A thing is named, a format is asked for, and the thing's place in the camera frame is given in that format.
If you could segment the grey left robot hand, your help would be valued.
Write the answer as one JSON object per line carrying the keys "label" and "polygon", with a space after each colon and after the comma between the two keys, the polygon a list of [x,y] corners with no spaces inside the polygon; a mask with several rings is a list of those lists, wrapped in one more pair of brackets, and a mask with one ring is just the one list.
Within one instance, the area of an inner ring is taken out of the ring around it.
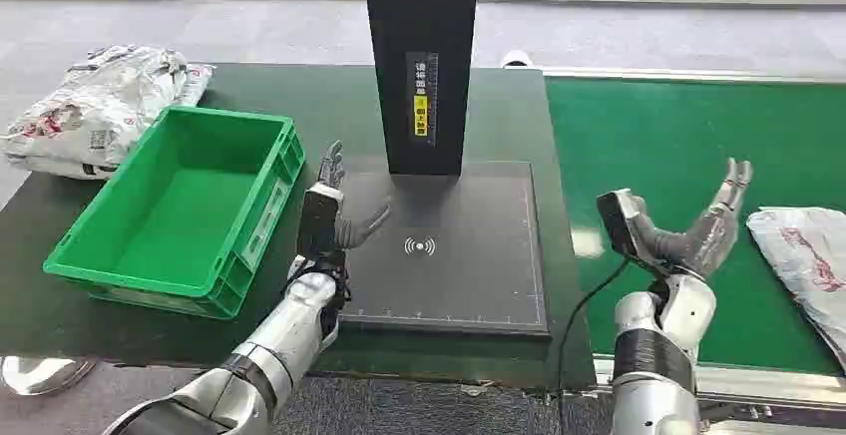
{"label": "grey left robot hand", "polygon": [[[340,186],[345,176],[342,161],[342,142],[336,140],[329,145],[325,155],[321,158],[317,176],[319,184],[331,188],[341,196],[343,196],[343,193],[340,191]],[[336,247],[344,250],[360,247],[380,229],[390,217],[390,214],[391,203],[385,201],[374,211],[372,216],[361,220],[351,220],[338,215],[334,233]]]}

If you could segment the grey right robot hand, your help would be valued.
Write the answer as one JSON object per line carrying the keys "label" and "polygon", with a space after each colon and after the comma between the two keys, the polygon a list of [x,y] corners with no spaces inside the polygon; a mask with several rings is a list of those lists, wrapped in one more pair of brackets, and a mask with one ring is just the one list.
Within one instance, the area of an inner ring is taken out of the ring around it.
{"label": "grey right robot hand", "polygon": [[711,203],[684,232],[656,227],[644,199],[632,196],[634,234],[650,258],[706,278],[722,265],[737,240],[739,211],[752,175],[751,162],[728,159],[726,175]]}

